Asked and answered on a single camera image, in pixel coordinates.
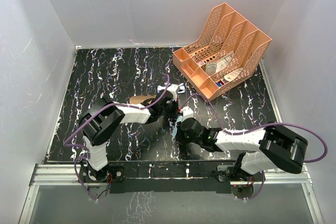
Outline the brown glasses case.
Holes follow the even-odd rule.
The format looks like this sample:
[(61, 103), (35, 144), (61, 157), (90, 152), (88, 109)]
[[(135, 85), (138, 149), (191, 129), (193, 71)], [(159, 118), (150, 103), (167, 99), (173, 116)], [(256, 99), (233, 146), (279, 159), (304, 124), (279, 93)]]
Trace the brown glasses case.
[(143, 104), (147, 106), (156, 98), (156, 95), (136, 95), (129, 99), (131, 105)]

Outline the light blue cleaning cloth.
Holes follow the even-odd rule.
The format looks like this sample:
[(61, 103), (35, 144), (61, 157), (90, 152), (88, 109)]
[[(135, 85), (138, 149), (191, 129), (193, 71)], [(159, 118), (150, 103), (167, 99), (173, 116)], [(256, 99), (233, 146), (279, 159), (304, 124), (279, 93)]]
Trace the light blue cleaning cloth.
[(175, 121), (174, 127), (173, 127), (173, 131), (172, 131), (172, 136), (176, 137), (177, 135), (177, 127), (178, 125), (180, 125), (180, 123), (182, 122), (183, 116), (179, 115)]

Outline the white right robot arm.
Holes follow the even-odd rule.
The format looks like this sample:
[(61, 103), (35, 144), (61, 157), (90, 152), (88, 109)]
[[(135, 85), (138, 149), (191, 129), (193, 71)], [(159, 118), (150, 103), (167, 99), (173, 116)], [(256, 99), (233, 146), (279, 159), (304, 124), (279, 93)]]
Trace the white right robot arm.
[(222, 130), (206, 128), (194, 118), (178, 119), (174, 136), (181, 145), (195, 143), (208, 152), (240, 151), (235, 165), (223, 173), (227, 178), (240, 180), (275, 168), (299, 174), (308, 147), (304, 137), (283, 125), (254, 131)]

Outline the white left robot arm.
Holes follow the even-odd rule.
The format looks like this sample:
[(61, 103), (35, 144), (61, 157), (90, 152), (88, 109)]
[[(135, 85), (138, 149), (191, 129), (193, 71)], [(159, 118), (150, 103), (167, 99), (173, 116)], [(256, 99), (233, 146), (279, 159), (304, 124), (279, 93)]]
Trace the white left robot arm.
[(133, 96), (130, 105), (113, 105), (100, 112), (83, 129), (89, 158), (86, 173), (101, 182), (108, 177), (107, 141), (120, 124), (151, 124), (160, 117), (171, 118), (178, 112), (178, 97), (171, 91), (157, 95)]

